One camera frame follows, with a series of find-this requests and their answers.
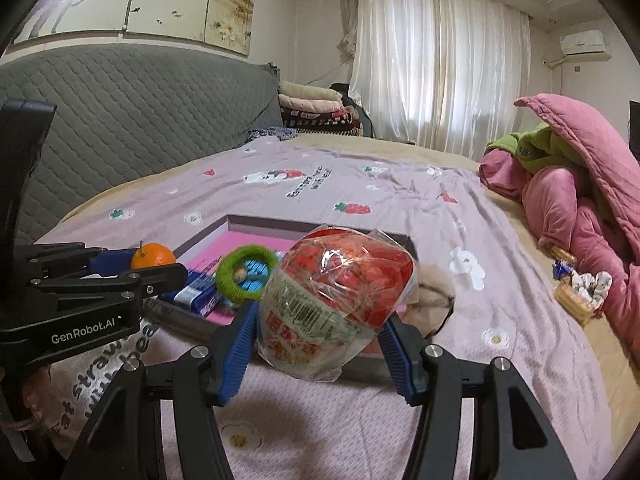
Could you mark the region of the orange tangerine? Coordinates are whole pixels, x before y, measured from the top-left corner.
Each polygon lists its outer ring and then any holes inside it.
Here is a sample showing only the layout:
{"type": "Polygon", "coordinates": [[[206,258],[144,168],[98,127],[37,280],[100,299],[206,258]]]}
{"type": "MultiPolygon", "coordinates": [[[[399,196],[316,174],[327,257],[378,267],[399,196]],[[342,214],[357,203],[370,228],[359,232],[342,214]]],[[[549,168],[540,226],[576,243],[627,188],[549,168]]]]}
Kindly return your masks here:
{"type": "Polygon", "coordinates": [[[131,257],[130,269],[149,269],[154,268],[154,266],[168,266],[168,264],[176,262],[177,259],[174,253],[164,245],[157,243],[140,244],[131,257]]]}

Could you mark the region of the blue snack packet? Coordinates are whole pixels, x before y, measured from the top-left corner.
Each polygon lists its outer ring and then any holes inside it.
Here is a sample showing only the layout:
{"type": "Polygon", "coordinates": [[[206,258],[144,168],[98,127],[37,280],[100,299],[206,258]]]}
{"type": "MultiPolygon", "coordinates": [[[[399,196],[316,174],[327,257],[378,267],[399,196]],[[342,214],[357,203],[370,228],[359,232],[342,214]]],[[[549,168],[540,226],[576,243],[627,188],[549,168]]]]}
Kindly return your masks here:
{"type": "Polygon", "coordinates": [[[171,302],[193,314],[206,318],[214,310],[221,293],[214,274],[189,271],[186,284],[171,297],[171,302]]]}

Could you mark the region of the red white egg toy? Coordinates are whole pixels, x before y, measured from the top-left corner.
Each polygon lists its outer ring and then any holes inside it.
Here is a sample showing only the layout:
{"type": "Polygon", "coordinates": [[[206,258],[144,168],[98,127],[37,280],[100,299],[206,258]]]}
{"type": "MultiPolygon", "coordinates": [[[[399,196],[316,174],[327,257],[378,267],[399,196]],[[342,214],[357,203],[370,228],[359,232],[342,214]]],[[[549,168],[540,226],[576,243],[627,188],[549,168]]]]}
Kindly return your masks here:
{"type": "Polygon", "coordinates": [[[418,263],[380,230],[319,226],[270,272],[257,348],[276,370],[334,382],[400,306],[418,299],[418,263]]]}

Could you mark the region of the beige sheer scrunchie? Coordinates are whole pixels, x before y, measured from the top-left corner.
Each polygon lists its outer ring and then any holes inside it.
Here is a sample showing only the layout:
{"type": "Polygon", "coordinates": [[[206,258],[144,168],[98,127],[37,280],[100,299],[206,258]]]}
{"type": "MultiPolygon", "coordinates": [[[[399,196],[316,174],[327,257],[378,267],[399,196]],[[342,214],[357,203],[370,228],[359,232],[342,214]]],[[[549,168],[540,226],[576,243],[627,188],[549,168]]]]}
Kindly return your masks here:
{"type": "Polygon", "coordinates": [[[416,327],[423,338],[437,334],[454,312],[456,292],[448,275],[437,266],[421,263],[418,301],[408,304],[402,320],[416,327]]]}

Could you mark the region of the pink blue children's book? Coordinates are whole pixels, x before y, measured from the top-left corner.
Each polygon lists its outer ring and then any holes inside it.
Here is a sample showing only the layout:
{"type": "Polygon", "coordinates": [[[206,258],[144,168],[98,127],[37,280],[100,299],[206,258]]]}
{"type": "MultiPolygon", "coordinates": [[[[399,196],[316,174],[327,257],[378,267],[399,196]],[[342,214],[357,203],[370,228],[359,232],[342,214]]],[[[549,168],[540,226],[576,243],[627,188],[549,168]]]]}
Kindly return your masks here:
{"type": "MultiPolygon", "coordinates": [[[[204,272],[212,275],[217,270],[219,261],[225,255],[245,245],[255,244],[267,247],[281,258],[300,239],[299,233],[297,235],[295,233],[285,234],[294,234],[294,238],[288,240],[282,236],[265,236],[220,228],[206,237],[205,240],[190,248],[183,256],[178,258],[177,249],[175,254],[178,261],[189,271],[204,272]]],[[[231,308],[223,307],[218,302],[214,310],[209,312],[205,318],[209,324],[225,326],[231,323],[233,317],[234,312],[231,308]]],[[[371,342],[361,352],[361,355],[368,358],[382,358],[380,347],[376,341],[371,342]]]]}

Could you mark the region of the brown walnut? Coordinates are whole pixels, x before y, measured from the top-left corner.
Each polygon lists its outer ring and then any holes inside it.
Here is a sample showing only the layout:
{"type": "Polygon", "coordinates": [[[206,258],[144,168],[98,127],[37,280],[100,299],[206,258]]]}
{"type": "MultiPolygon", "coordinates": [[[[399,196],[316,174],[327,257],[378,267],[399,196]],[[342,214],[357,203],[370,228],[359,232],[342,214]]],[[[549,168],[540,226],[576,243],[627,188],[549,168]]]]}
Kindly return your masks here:
{"type": "Polygon", "coordinates": [[[235,283],[242,283],[247,278],[247,270],[244,266],[239,266],[233,271],[233,281],[235,283]]]}

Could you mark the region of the pink strawberry print blanket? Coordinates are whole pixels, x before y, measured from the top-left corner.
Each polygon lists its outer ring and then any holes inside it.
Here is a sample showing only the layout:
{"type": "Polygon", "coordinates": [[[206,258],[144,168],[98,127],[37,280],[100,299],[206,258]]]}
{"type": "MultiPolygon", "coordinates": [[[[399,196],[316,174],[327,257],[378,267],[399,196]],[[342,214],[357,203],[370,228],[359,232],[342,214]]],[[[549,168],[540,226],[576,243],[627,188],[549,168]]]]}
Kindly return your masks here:
{"type": "MultiPolygon", "coordinates": [[[[46,241],[177,248],[226,214],[408,235],[420,263],[454,285],[437,343],[460,359],[508,358],[578,478],[600,479],[613,465],[611,413],[590,343],[472,172],[262,138],[102,198],[46,241]]],[[[218,413],[239,479],[398,479],[418,419],[392,387],[304,382],[266,364],[247,370],[218,413]]]]}

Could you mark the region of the grey quilted headboard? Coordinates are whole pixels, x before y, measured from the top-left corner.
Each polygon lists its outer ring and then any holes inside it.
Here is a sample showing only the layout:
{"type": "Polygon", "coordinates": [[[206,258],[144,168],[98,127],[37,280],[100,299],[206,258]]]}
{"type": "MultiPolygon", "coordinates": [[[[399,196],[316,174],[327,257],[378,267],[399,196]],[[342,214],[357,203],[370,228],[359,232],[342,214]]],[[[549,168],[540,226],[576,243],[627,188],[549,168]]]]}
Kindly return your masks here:
{"type": "Polygon", "coordinates": [[[74,208],[117,185],[237,148],[281,125],[280,70],[144,44],[87,44],[1,67],[1,97],[56,108],[17,221],[39,240],[74,208]]]}

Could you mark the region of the small blue snack wrapper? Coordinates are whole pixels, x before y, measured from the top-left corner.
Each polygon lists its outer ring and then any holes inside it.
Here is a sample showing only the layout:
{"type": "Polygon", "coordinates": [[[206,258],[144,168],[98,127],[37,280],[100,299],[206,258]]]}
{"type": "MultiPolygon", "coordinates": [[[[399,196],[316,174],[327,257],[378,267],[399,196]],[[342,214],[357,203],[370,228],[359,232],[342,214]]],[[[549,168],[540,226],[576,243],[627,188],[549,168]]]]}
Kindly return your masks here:
{"type": "Polygon", "coordinates": [[[556,259],[552,264],[552,276],[557,281],[561,281],[566,276],[571,276],[573,272],[574,266],[563,259],[556,259]]]}

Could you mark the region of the stack of folded blankets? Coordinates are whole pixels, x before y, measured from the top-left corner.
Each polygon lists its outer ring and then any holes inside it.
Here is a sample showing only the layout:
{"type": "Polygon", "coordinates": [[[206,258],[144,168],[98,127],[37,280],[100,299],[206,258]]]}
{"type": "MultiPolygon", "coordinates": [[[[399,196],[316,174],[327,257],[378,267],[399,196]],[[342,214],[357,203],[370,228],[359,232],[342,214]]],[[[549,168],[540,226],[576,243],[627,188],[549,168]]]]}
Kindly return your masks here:
{"type": "Polygon", "coordinates": [[[278,99],[283,125],[298,133],[372,136],[371,119],[348,95],[348,84],[322,88],[281,81],[278,99]]]}

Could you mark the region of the green blanket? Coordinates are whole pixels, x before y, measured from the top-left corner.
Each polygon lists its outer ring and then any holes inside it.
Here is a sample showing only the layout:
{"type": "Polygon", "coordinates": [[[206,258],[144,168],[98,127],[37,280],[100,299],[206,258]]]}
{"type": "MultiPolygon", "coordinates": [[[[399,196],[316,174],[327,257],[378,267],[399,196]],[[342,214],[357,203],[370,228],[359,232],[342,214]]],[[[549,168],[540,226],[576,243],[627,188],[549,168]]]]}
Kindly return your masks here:
{"type": "Polygon", "coordinates": [[[511,132],[489,142],[485,153],[493,150],[511,154],[530,174],[536,174],[550,166],[586,166],[582,156],[545,122],[541,122],[533,130],[511,132]]]}

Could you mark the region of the white sheer curtain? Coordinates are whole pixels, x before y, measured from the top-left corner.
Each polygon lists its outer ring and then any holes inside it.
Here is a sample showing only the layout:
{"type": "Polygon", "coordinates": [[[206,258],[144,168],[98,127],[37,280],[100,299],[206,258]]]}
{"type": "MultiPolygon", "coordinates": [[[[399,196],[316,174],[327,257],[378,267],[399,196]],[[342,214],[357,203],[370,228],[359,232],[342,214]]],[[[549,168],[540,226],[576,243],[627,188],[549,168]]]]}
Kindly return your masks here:
{"type": "Polygon", "coordinates": [[[357,0],[350,94],[385,141],[482,158],[514,131],[528,16],[495,0],[357,0]]]}

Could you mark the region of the white air conditioner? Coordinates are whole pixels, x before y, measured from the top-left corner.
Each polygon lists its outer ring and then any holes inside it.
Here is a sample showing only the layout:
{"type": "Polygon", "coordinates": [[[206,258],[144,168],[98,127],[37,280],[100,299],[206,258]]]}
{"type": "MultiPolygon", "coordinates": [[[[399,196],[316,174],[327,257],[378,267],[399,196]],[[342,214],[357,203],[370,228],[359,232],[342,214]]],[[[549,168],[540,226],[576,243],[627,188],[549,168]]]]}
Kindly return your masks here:
{"type": "Polygon", "coordinates": [[[559,39],[559,45],[561,56],[542,62],[550,70],[565,63],[606,62],[611,58],[604,33],[600,29],[563,35],[559,39]]]}

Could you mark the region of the floral wall painting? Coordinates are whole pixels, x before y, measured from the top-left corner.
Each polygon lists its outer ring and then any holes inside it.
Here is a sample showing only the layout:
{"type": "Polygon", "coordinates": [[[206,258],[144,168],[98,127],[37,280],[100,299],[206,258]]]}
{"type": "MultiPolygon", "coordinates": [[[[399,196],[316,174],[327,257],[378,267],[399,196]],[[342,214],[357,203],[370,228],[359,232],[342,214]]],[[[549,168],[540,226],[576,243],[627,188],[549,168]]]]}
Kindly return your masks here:
{"type": "Polygon", "coordinates": [[[72,32],[130,32],[250,53],[252,0],[38,0],[16,44],[72,32]]]}

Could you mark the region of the black wall television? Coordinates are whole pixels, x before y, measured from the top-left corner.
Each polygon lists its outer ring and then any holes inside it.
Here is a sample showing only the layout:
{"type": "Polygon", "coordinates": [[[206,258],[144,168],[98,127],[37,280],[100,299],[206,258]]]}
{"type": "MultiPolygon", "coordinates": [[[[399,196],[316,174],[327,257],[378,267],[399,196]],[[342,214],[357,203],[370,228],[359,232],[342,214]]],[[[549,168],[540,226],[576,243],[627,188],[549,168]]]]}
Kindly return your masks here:
{"type": "Polygon", "coordinates": [[[629,102],[629,149],[637,160],[640,160],[640,103],[629,102]]]}

